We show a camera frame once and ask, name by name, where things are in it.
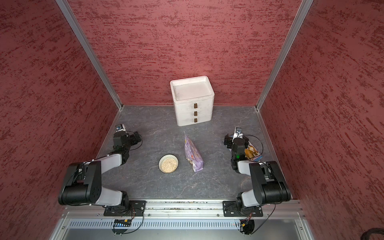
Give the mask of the purple oats bag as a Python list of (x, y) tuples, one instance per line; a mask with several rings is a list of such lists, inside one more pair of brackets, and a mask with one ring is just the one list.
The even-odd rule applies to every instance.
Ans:
[(203, 170), (204, 168), (204, 161), (203, 158), (199, 152), (199, 150), (196, 148), (193, 141), (185, 134), (185, 155), (186, 159), (189, 161), (189, 163), (193, 167), (193, 171), (195, 173)]

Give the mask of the white patterned breakfast bowl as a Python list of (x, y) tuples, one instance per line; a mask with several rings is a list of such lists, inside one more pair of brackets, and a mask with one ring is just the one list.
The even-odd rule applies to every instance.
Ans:
[(165, 155), (159, 160), (159, 169), (162, 173), (169, 174), (174, 172), (179, 165), (179, 160), (174, 155)]

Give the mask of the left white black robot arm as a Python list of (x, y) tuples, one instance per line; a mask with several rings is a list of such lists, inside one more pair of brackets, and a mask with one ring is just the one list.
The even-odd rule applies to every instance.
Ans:
[(129, 208), (127, 193), (103, 187), (102, 174), (124, 165), (131, 147), (142, 142), (142, 137), (138, 132), (121, 130), (114, 134), (113, 141), (113, 151), (106, 156), (68, 166), (58, 196), (60, 205)]

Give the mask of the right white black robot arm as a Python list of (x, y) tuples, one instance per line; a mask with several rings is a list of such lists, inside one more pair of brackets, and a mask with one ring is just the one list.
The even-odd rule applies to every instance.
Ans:
[(246, 136), (226, 135), (224, 145), (231, 150), (232, 169), (238, 174), (251, 177), (252, 189), (237, 196), (238, 209), (280, 204), (291, 200), (291, 191), (277, 162), (256, 162), (247, 158), (249, 139)]

